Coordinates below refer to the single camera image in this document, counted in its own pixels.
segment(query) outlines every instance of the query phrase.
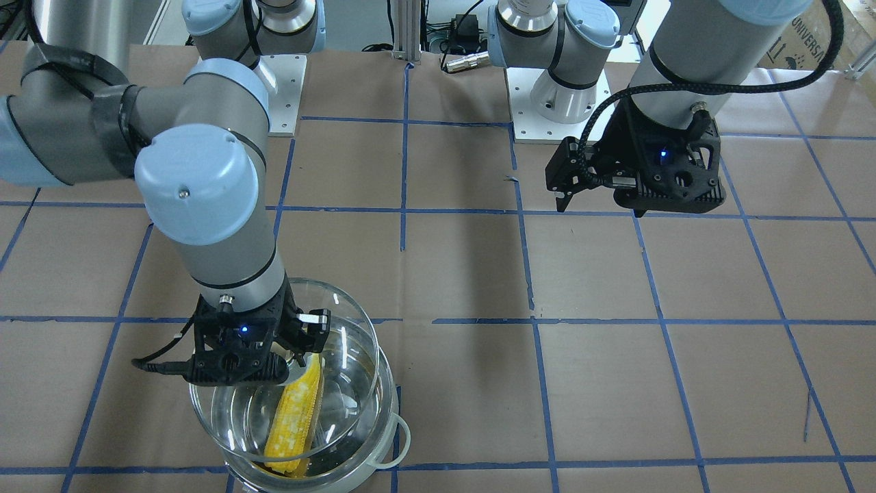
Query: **corn cob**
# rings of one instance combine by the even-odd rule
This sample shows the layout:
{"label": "corn cob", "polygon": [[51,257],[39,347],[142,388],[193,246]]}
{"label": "corn cob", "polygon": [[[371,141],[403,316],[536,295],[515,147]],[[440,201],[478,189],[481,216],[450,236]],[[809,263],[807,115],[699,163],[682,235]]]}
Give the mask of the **corn cob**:
{"label": "corn cob", "polygon": [[[266,456],[292,457],[310,448],[314,421],[319,416],[321,394],[322,359],[319,354],[311,354],[304,375],[283,389],[268,433]],[[303,477],[307,464],[308,459],[265,463],[275,472],[290,477]]]}

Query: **tiled surface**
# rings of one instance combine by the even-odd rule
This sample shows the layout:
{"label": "tiled surface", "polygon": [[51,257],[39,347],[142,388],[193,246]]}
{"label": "tiled surface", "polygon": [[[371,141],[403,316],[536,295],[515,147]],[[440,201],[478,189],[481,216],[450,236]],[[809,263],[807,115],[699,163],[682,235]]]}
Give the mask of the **tiled surface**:
{"label": "tiled surface", "polygon": [[[0,92],[22,54],[0,54]],[[195,59],[137,48],[129,73],[172,85]],[[413,428],[360,491],[874,490],[876,111],[854,86],[733,96],[710,218],[634,220],[609,190],[561,216],[501,71],[433,61],[310,57],[299,136],[266,153],[289,274],[380,318]],[[133,184],[41,190],[13,241],[33,196],[0,183],[0,489],[226,491],[183,382],[128,364],[197,296]]]}

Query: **metal connector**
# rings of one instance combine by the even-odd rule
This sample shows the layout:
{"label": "metal connector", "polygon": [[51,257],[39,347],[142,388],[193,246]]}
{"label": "metal connector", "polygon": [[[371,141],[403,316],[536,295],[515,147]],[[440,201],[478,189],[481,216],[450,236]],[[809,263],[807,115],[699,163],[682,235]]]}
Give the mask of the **metal connector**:
{"label": "metal connector", "polygon": [[465,55],[462,58],[448,61],[447,62],[447,72],[448,74],[454,74],[456,72],[462,72],[464,70],[471,70],[473,68],[478,67],[486,67],[490,64],[490,54],[487,52],[475,53]]}

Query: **metal post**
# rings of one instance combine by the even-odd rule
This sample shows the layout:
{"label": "metal post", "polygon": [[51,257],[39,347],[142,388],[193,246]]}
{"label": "metal post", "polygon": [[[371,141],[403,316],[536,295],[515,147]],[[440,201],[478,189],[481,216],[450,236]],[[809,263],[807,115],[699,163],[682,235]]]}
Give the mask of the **metal post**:
{"label": "metal post", "polygon": [[864,72],[873,68],[874,65],[876,65],[876,39],[874,39],[873,43],[870,43],[870,46],[861,52],[861,54],[858,55],[858,58],[856,58],[855,61],[853,61],[844,71],[845,78],[857,81],[857,79],[861,78]]}
{"label": "metal post", "polygon": [[131,2],[33,0],[33,16],[47,44],[95,54],[127,72]]}
{"label": "metal post", "polygon": [[394,0],[396,30],[392,56],[420,63],[420,10],[422,0]]}

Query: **transparent bowl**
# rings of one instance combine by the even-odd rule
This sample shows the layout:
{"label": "transparent bowl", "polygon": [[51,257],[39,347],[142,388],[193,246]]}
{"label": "transparent bowl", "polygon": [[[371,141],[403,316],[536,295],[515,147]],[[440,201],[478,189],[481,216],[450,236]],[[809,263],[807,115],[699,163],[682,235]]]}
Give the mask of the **transparent bowl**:
{"label": "transparent bowl", "polygon": [[[352,439],[356,431],[371,429],[376,419],[374,400],[380,348],[365,311],[350,295],[331,284],[303,278],[292,278],[290,283],[295,303],[304,312],[317,308],[331,310],[330,332],[321,353],[321,404],[314,412],[318,418],[310,448],[298,455],[265,455],[268,432],[284,385],[189,385],[195,414],[207,433],[222,449],[247,461],[293,461],[329,449],[349,449],[354,444],[361,445],[360,440]],[[288,364],[287,382],[291,382],[303,369],[294,361]]]}

